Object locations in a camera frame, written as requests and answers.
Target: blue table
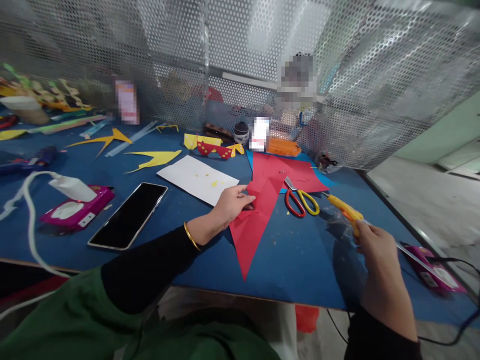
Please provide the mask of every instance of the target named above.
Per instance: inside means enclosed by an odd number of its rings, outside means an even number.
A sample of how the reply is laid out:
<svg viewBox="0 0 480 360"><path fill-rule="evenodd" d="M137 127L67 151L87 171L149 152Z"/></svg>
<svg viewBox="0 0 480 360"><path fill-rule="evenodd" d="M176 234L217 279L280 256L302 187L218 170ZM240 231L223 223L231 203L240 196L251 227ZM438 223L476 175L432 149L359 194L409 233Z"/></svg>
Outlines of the blue table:
<svg viewBox="0 0 480 360"><path fill-rule="evenodd" d="M127 136L138 130L133 126L119 126ZM0 142L0 151L30 152L56 145L59 149L81 141L79 133L84 128L66 130L53 135L24 135L22 138ZM107 126L97 136L111 135ZM116 196L113 205L102 211L83 231L69 236L53 236L46 233L42 223L36 223L36 244L43 259L50 265L84 271L100 266L117 256L116 252L87 246L87 241L112 215L140 182L150 182L169 187L169 191L143 229L134 245L139 246L181 226L183 221L207 213L211 207L166 182L156 175L162 167L150 167L124 174L148 161L140 155L105 157L107 151L118 145L114 141L107 150L95 159L102 147L92 143L69 147L59 153L50 170L59 174L82 179L87 184L114 186ZM183 147L183 133L165 129L162 134L152 132L126 151L174 151L181 154L171 163L185 155L197 157L209 166L247 184L252 170L245 155L237 155L228 161L205 158L196 150ZM418 245L412 234L388 209L368 184L352 169L341 169L328 176L336 182L332 193L364 214L375 225L388 230L398 241ZM23 182L19 174L0 177L0 204L12 198ZM42 175L31 185L37 218L60 204L65 197L48 185L51 178ZM330 204L318 199L322 209ZM189 270L180 274L174 284L210 291L293 302L320 307L346 309L355 303L361 291L361 281L366 276L363 259L357 255L340 235L341 225L328 226L325 219L330 215L322 211L320 216L307 215L303 219L287 215L284 195L280 195L275 210L251 264L247 280L243 281L230 231L223 232L217 243L203 252ZM27 241L28 210L24 201L10 216L0 221L0 258L3 261L33 263ZM403 278L411 296L415 316L419 320L446 323L458 326L474 310L475 305L464 294L452 294L441 298L423 286L410 265L400 256Z"/></svg>

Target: gold bangle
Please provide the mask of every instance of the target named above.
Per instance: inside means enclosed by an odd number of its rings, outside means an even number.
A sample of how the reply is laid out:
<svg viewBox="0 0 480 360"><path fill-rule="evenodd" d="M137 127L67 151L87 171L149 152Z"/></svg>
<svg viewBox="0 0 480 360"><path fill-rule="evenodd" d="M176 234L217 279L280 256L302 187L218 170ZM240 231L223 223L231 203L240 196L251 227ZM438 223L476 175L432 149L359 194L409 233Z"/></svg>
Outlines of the gold bangle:
<svg viewBox="0 0 480 360"><path fill-rule="evenodd" d="M189 230L187 229L187 222L186 222L186 221L183 222L183 227L185 228L185 232L186 232L186 234L188 235L188 238L190 239L190 241L191 241L191 243L193 244L193 246L194 246L198 251L200 251L199 246L198 246L197 243L194 241L194 239L192 238L192 235L190 235L190 232L189 232Z"/></svg>

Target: perforated metal screen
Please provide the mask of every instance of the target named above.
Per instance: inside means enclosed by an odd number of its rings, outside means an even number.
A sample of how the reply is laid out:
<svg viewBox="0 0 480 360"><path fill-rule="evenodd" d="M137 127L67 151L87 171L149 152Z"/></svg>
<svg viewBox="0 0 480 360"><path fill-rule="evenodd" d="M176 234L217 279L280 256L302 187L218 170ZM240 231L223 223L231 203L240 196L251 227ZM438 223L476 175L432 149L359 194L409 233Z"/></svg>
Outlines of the perforated metal screen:
<svg viewBox="0 0 480 360"><path fill-rule="evenodd" d="M2 0L0 59L113 106L134 81L147 120L232 129L272 115L276 136L371 169L480 88L480 14L414 0ZM279 58L315 56L317 107L279 109ZM0 76L12 80L7 71Z"/></svg>

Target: green wall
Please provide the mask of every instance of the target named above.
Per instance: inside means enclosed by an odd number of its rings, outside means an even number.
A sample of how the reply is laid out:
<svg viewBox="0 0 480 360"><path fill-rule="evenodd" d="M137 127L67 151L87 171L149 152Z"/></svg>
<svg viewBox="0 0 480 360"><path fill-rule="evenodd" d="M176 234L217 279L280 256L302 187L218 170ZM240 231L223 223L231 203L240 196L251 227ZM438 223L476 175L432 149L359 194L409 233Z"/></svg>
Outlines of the green wall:
<svg viewBox="0 0 480 360"><path fill-rule="evenodd" d="M480 91L394 155L420 163L432 163L480 137Z"/></svg>

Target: glue gun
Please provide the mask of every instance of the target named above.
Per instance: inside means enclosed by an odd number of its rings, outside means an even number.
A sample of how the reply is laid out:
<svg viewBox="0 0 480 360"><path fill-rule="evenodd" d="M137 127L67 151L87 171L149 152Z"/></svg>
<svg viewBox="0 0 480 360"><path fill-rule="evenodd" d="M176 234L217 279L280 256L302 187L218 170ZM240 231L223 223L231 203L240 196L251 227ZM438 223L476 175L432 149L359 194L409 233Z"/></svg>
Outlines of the glue gun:
<svg viewBox="0 0 480 360"><path fill-rule="evenodd" d="M353 236L358 238L360 236L359 230L357 229L357 220L363 220L364 216L355 210L353 207L350 205L346 204L342 200L340 200L338 197L327 194L326 192L322 191L322 194L326 196L330 204L332 204L334 207L339 209L342 213L343 216L345 216L348 221L350 221L351 227L353 228Z"/></svg>
<svg viewBox="0 0 480 360"><path fill-rule="evenodd" d="M370 225L364 219L364 216L355 210L350 205L346 204L338 197L322 192L326 196L330 204L339 209L343 216L345 216L353 228L353 236L358 238L360 236L356 221L362 220ZM434 290L450 291L450 292L466 292L465 288L461 286L441 265L434 265L428 261L428 256L434 255L427 249L419 246L408 246L406 249L402 244L396 243L396 247L401 250L407 259L409 259L413 269L420 276L423 282Z"/></svg>
<svg viewBox="0 0 480 360"><path fill-rule="evenodd" d="M40 149L30 160L19 159L19 161L0 165L0 175L22 173L25 175L34 171L44 170L57 155L55 146L48 146Z"/></svg>

